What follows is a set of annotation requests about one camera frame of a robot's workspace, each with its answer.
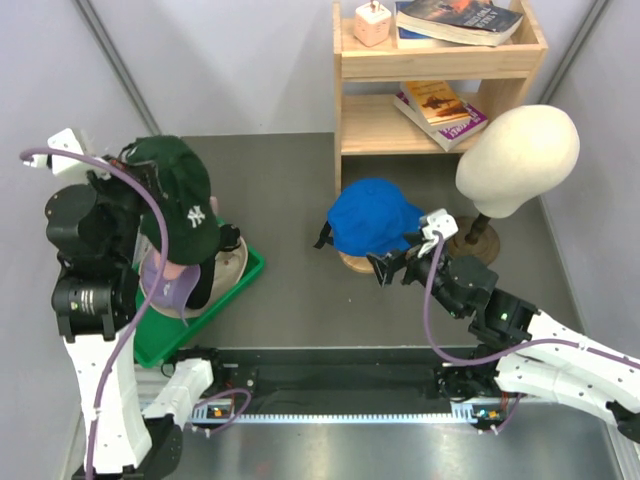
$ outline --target green tray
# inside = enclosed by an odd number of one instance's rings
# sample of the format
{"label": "green tray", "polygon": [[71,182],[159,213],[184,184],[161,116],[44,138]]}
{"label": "green tray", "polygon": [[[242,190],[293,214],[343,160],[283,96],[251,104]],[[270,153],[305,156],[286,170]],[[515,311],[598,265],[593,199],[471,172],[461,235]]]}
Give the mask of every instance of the green tray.
{"label": "green tray", "polygon": [[[149,307],[136,329],[134,339],[135,357],[140,365],[151,368],[169,358],[258,277],[264,268],[264,258],[253,248],[248,247],[248,250],[247,266],[240,281],[205,313],[197,318],[187,319],[188,328],[179,319],[166,317]],[[138,288],[138,308],[143,301],[144,295]]]}

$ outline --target white wall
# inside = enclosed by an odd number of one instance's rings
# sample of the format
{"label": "white wall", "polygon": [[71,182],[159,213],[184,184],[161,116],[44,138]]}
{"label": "white wall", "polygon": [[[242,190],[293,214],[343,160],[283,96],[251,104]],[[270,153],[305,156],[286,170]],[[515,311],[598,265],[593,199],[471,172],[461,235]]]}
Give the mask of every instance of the white wall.
{"label": "white wall", "polygon": [[43,209],[60,188],[18,153],[67,126],[116,152],[143,125],[71,2],[4,2],[0,16],[0,476],[53,479],[79,394],[50,297]]}
{"label": "white wall", "polygon": [[573,118],[581,150],[569,178],[544,198],[589,333],[634,356],[640,356],[640,66],[632,61],[638,16],[637,2],[610,2],[552,99]]}
{"label": "white wall", "polygon": [[[531,0],[550,44],[531,102],[591,1]],[[331,3],[94,0],[161,129],[180,135],[332,131]],[[363,3],[343,0],[343,16]]]}

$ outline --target pink box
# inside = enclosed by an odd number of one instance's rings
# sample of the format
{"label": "pink box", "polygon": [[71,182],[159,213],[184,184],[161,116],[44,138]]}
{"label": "pink box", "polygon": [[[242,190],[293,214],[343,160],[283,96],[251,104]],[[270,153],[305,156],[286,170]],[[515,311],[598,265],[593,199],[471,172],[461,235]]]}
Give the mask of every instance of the pink box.
{"label": "pink box", "polygon": [[374,1],[356,8],[353,34],[367,47],[383,42],[389,36],[391,12]]}

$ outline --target wooden stand base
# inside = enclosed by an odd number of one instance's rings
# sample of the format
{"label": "wooden stand base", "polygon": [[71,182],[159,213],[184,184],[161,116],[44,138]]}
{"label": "wooden stand base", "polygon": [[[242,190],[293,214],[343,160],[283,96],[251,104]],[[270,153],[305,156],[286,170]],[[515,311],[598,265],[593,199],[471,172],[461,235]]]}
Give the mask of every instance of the wooden stand base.
{"label": "wooden stand base", "polygon": [[340,254],[340,259],[344,264],[354,272],[373,273],[373,265],[371,265],[369,260],[367,260],[367,257],[352,257],[351,255],[346,255],[342,252],[338,253]]}
{"label": "wooden stand base", "polygon": [[456,218],[458,233],[449,240],[449,255],[454,258],[473,255],[479,258],[482,263],[489,265],[500,252],[500,238],[491,225],[486,225],[484,231],[479,234],[478,241],[471,245],[465,241],[465,237],[471,230],[475,218]]}

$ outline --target blue cap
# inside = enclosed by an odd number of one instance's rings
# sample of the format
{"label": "blue cap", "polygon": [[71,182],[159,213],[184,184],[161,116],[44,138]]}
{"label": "blue cap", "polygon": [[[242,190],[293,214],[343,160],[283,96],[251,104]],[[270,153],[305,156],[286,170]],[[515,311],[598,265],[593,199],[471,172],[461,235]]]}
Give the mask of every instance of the blue cap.
{"label": "blue cap", "polygon": [[423,215],[393,183],[368,178],[342,192],[329,210],[327,223],[333,230],[336,250],[364,257],[409,248],[402,235],[417,231]]}

